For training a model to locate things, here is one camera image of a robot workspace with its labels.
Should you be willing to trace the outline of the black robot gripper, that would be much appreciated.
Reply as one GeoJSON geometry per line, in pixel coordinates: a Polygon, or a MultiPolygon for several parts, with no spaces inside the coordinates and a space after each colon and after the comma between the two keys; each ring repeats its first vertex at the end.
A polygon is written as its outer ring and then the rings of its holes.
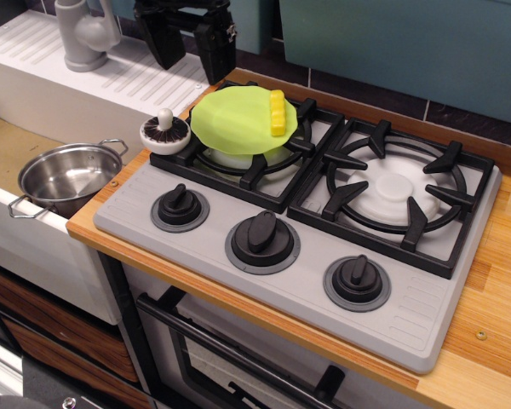
{"type": "Polygon", "coordinates": [[[165,70],[186,55],[180,31],[195,31],[206,78],[217,84],[236,67],[236,29],[229,6],[229,1],[135,1],[134,16],[165,70]]]}

